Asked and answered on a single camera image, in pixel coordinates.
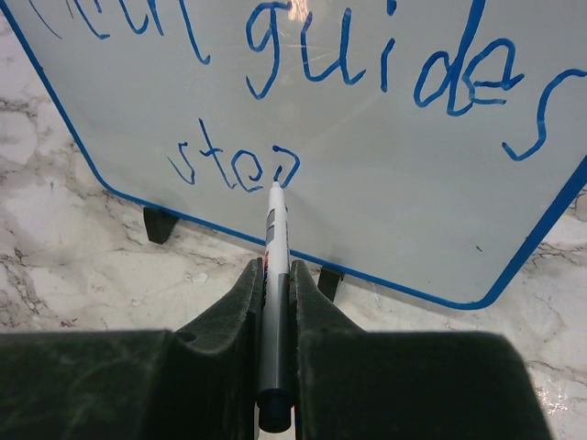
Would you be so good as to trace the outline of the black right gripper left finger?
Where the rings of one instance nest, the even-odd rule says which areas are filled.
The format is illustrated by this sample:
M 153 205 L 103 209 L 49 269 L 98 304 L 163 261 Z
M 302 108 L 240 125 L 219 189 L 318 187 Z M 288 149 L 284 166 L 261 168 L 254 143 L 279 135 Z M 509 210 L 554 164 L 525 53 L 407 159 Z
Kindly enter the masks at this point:
M 4 439 L 254 439 L 262 267 L 182 328 L 1 337 Z

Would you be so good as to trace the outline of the white whiteboard marker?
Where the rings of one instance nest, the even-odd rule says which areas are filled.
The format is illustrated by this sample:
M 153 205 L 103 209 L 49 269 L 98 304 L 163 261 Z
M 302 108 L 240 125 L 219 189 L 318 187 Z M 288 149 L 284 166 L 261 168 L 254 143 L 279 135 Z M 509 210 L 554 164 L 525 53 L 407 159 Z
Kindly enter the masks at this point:
M 263 260 L 264 304 L 261 311 L 257 406 L 259 427 L 282 433 L 291 426 L 293 392 L 289 378 L 289 245 L 284 191 L 275 181 L 269 192 Z

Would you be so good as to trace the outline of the blue framed small whiteboard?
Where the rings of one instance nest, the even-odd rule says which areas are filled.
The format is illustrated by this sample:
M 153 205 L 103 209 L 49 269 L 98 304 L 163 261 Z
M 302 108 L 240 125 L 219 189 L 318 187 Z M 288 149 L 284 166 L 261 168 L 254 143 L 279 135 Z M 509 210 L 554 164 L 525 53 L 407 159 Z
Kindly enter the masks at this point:
M 109 191 L 464 310 L 586 183 L 583 1 L 4 1 Z

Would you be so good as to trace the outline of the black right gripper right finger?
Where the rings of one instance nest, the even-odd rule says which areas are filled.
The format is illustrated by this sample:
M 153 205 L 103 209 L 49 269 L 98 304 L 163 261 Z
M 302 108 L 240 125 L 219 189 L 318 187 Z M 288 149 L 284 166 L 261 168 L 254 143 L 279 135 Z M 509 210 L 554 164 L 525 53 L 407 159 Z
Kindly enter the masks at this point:
M 548 439 L 523 359 L 501 335 L 368 332 L 291 267 L 300 439 Z

